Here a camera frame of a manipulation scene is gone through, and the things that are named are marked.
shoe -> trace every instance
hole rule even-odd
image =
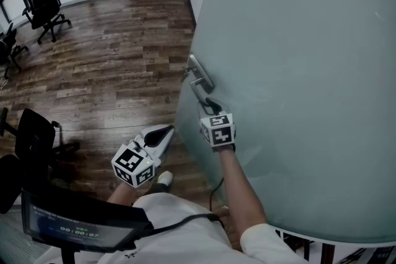
[[[173,181],[173,174],[169,171],[166,171],[166,172],[163,172],[158,177],[157,183],[170,186],[170,184],[172,184],[172,181]]]

timer display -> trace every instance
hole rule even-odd
[[[61,227],[61,231],[75,233],[75,234],[80,234],[80,236],[87,236],[87,237],[98,237],[99,236],[99,234],[97,234],[97,233],[88,233],[88,232],[84,232],[85,231],[84,229],[81,229],[81,230],[83,230],[83,231],[70,230],[69,228]]]
[[[95,247],[114,247],[123,241],[131,228],[86,223],[65,218],[30,205],[30,230],[43,236]]]

door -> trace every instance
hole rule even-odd
[[[191,51],[234,116],[236,154],[272,225],[396,241],[395,4],[204,0]],[[194,79],[176,126],[214,187],[222,174],[199,134]]]

office chair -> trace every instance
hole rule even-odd
[[[16,136],[15,154],[20,160],[23,169],[28,169],[33,177],[40,182],[46,182],[48,177],[48,165],[54,170],[59,170],[56,161],[59,155],[64,154],[69,148],[77,151],[80,148],[78,142],[63,144],[62,138],[60,146],[53,148],[55,140],[55,127],[61,125],[56,122],[49,122],[44,117],[31,109],[25,109],[19,121],[18,130],[7,123],[7,108],[3,108],[0,116],[0,136],[4,136],[4,131]]]
[[[10,27],[8,28],[7,34],[6,36],[3,38],[3,43],[5,45],[1,45],[0,46],[0,64],[2,65],[7,65],[6,71],[4,73],[4,78],[8,79],[7,73],[9,70],[9,66],[11,61],[15,64],[15,66],[18,68],[18,71],[21,72],[22,68],[18,65],[18,63],[15,61],[15,58],[17,57],[17,55],[19,53],[21,53],[24,49],[29,52],[29,49],[24,46],[23,48],[21,48],[19,45],[16,45],[15,48],[12,48],[14,46],[14,44],[16,44],[17,40],[15,39],[16,35],[17,35],[17,30],[13,30],[12,26],[14,24],[10,24]]]
[[[56,42],[54,35],[54,26],[67,23],[71,27],[71,21],[65,19],[63,14],[58,14],[61,7],[61,0],[28,0],[30,8],[25,8],[22,15],[26,15],[32,25],[32,29],[43,27],[44,32],[40,35],[37,43],[41,44],[41,39],[51,30],[52,42]]]

door handle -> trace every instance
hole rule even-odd
[[[209,106],[205,98],[203,98],[199,93],[198,85],[200,85],[203,88],[203,90],[208,95],[210,95],[215,89],[215,84],[213,83],[213,80],[210,78],[208,73],[206,73],[205,69],[202,67],[202,65],[199,63],[199,61],[193,54],[190,54],[187,61],[186,75],[189,75],[190,73],[192,73],[196,78],[190,83],[192,92],[195,94],[195,96],[197,97],[200,103],[202,103],[205,106]]]

